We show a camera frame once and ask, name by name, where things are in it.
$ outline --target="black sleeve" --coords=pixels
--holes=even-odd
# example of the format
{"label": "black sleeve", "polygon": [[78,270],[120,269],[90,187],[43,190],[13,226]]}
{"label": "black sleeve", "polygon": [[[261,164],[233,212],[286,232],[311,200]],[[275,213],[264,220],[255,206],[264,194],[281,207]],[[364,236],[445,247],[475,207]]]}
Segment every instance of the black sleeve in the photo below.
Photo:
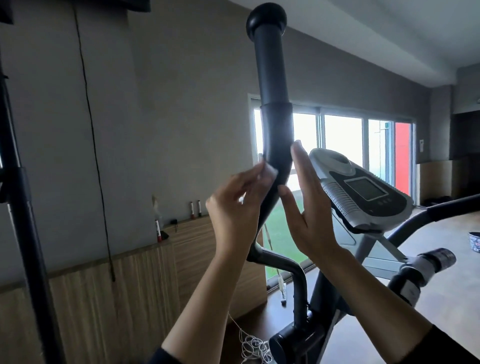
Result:
{"label": "black sleeve", "polygon": [[479,364],[480,360],[436,326],[399,364],[445,363]]}
{"label": "black sleeve", "polygon": [[158,349],[148,364],[181,364],[162,348]]}

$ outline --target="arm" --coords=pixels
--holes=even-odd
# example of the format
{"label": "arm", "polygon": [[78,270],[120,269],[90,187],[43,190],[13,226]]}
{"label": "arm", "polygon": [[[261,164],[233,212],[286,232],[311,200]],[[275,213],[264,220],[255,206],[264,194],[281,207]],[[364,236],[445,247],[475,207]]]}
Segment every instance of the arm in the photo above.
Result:
{"label": "arm", "polygon": [[301,144],[292,157],[304,198],[300,214],[291,191],[279,187],[292,238],[337,288],[387,363],[398,363],[427,335],[432,324],[370,274],[333,232],[330,201]]}
{"label": "arm", "polygon": [[[273,183],[264,163],[233,176],[206,203],[216,253],[162,348],[183,364],[220,362],[228,309]],[[239,197],[245,194],[243,204]]]}

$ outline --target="ceiling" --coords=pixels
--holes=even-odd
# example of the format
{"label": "ceiling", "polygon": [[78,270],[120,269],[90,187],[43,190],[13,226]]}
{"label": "ceiling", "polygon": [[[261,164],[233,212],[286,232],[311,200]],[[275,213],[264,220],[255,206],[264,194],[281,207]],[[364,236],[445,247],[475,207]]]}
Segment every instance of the ceiling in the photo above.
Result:
{"label": "ceiling", "polygon": [[428,87],[455,84],[457,68],[480,62],[479,0],[276,2],[292,28]]}

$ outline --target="elliptical machine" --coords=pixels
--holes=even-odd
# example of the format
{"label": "elliptical machine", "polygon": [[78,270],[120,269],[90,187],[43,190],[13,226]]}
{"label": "elliptical machine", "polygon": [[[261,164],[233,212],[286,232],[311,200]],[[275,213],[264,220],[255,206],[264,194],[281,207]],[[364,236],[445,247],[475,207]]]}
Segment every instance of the elliptical machine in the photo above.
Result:
{"label": "elliptical machine", "polygon": [[[278,201],[277,187],[287,182],[292,159],[292,104],[288,98],[281,37],[287,26],[287,15],[274,3],[255,8],[247,20],[247,35],[254,42],[261,95],[264,130],[263,156],[278,170],[277,178],[262,203],[258,230]],[[345,156],[326,149],[315,149],[310,159],[329,196],[332,209],[352,233],[363,234],[355,257],[360,261],[369,255],[379,241],[399,262],[399,273],[388,287],[404,301],[415,306],[420,290],[438,273],[456,262],[447,249],[437,249],[406,257],[398,247],[416,230],[434,221],[478,211],[480,195],[429,207],[410,217],[413,201],[406,194],[349,161]],[[384,233],[398,227],[388,238]],[[307,280],[299,264],[253,242],[248,261],[291,273],[294,287],[293,322],[269,341],[278,364],[319,363],[328,339],[345,315],[352,315],[335,287],[319,272],[310,303]]]}

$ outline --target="red panel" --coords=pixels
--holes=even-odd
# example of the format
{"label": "red panel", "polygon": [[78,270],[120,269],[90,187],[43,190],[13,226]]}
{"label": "red panel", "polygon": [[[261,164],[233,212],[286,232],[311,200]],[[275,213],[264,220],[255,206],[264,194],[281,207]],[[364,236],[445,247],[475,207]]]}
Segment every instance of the red panel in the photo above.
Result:
{"label": "red panel", "polygon": [[395,187],[410,195],[410,124],[395,123]]}

